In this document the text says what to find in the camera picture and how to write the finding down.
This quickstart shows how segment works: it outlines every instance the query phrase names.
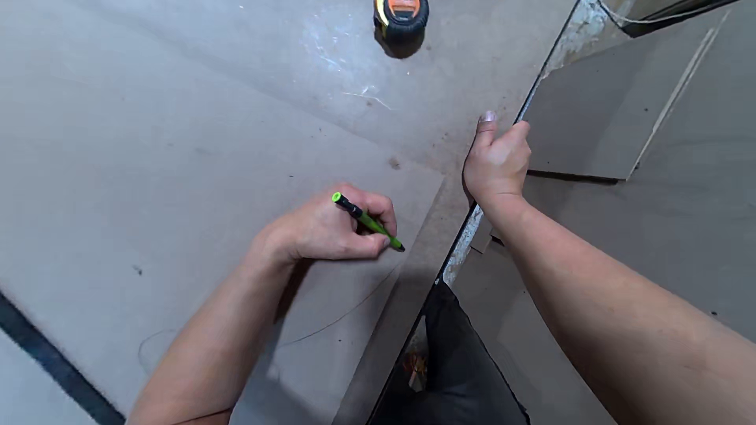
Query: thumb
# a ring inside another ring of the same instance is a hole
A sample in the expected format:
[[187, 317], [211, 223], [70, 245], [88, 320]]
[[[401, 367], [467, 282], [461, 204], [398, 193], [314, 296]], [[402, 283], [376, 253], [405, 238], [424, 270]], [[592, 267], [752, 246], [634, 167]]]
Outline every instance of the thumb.
[[389, 237], [374, 233], [361, 236], [352, 233], [347, 240], [345, 256], [347, 258], [376, 258], [389, 245]]
[[492, 110], [487, 111], [478, 119], [478, 129], [475, 134], [475, 141], [472, 148], [491, 146], [496, 137], [496, 131], [499, 129], [496, 124], [496, 113]]
[[501, 136], [502, 139], [505, 140], [525, 140], [525, 138], [528, 137], [528, 133], [530, 132], [530, 124], [528, 124], [527, 121], [519, 121], [517, 124], [512, 126], [509, 130], [507, 130], [506, 133], [504, 133], [503, 136]]

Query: black pants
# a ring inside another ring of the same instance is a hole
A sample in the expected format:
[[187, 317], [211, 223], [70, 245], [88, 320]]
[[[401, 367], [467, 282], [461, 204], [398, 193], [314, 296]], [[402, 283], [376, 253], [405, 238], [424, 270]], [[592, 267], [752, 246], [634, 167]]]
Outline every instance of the black pants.
[[389, 383], [371, 425], [530, 423], [448, 286], [433, 287], [423, 314], [429, 348], [426, 389], [414, 392], [406, 380]]

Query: hardboard panel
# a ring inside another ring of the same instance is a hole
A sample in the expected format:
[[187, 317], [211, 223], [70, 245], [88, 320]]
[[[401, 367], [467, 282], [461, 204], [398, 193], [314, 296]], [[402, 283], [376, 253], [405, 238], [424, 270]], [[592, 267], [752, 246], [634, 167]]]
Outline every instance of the hardboard panel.
[[550, 73], [523, 117], [530, 169], [629, 178], [722, 16], [704, 14]]
[[[411, 249], [437, 172], [76, 6], [9, 8], [0, 287], [120, 411], [147, 379], [140, 344], [180, 328], [257, 231], [326, 186], [389, 195]], [[277, 344], [317, 341], [334, 322], [345, 343], [277, 369], [329, 371], [318, 391], [339, 397], [405, 256], [316, 263]]]

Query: finger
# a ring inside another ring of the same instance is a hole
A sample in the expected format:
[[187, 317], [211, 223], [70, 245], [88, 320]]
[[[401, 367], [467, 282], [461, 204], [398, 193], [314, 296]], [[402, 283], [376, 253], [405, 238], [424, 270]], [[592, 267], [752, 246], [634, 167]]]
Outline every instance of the finger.
[[496, 131], [498, 125], [496, 123], [496, 113], [492, 110], [487, 111], [478, 119], [478, 128], [475, 134], [475, 141], [472, 143], [472, 148], [490, 146], [494, 142], [496, 137]]
[[505, 140], [525, 140], [525, 138], [528, 137], [529, 132], [530, 124], [528, 124], [527, 121], [519, 121], [507, 130], [501, 138]]
[[394, 213], [394, 203], [391, 202], [389, 197], [385, 197], [381, 194], [374, 194], [372, 192], [363, 192], [364, 204], [367, 209], [367, 213], [370, 216], [378, 217], [383, 223], [383, 227], [386, 231], [396, 236], [396, 214]]
[[352, 233], [346, 238], [344, 249], [346, 259], [376, 258], [389, 245], [389, 238], [379, 233], [368, 236]]

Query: stain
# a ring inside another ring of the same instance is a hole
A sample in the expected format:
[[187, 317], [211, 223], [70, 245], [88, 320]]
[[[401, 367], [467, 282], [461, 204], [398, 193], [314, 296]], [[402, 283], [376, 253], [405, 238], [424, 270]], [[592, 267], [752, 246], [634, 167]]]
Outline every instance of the stain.
[[397, 160], [395, 157], [389, 158], [389, 165], [393, 169], [400, 169], [401, 168], [401, 164], [399, 163], [399, 160]]
[[196, 153], [197, 155], [202, 155], [203, 157], [211, 157], [212, 155], [215, 155], [214, 152], [211, 152], [204, 147], [195, 147], [194, 153]]

